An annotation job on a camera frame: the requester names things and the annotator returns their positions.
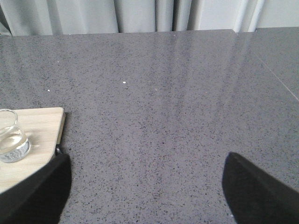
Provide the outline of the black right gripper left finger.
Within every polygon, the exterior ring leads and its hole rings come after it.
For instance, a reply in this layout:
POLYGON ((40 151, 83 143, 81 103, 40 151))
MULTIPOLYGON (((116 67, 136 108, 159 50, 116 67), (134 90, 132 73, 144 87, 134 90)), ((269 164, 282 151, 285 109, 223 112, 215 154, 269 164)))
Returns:
POLYGON ((57 224, 71 190, 71 160, 59 154, 0 195, 2 224, 57 224))

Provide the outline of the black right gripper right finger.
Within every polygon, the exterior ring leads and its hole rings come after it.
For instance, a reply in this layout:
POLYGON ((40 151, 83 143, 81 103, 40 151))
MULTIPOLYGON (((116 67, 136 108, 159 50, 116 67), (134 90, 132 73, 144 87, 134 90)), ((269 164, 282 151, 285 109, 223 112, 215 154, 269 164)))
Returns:
POLYGON ((222 189, 238 224, 299 222, 299 193, 238 153, 226 157, 222 189))

